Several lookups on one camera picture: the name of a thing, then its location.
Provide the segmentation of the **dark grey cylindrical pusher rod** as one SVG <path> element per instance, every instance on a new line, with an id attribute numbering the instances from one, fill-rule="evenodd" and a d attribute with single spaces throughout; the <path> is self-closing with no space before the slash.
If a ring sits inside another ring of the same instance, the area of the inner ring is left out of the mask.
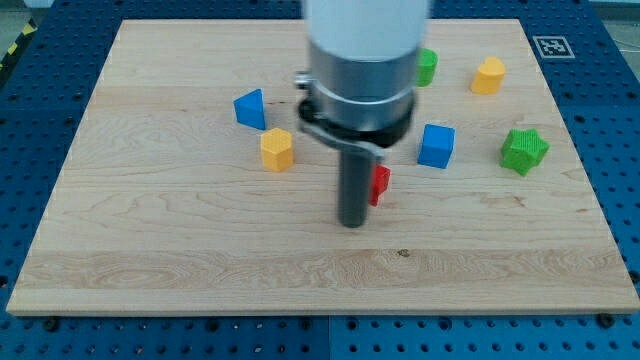
<path id="1" fill-rule="evenodd" d="M 342 225 L 357 228 L 365 223 L 374 167 L 375 158 L 366 150 L 340 152 L 337 214 Z"/>

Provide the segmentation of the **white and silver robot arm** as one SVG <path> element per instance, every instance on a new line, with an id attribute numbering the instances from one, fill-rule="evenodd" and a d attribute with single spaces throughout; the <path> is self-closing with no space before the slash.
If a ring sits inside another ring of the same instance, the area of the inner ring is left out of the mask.
<path id="1" fill-rule="evenodd" d="M 299 128 L 339 153 L 337 218 L 367 219 L 374 168 L 410 128 L 430 0 L 307 0 Z"/>

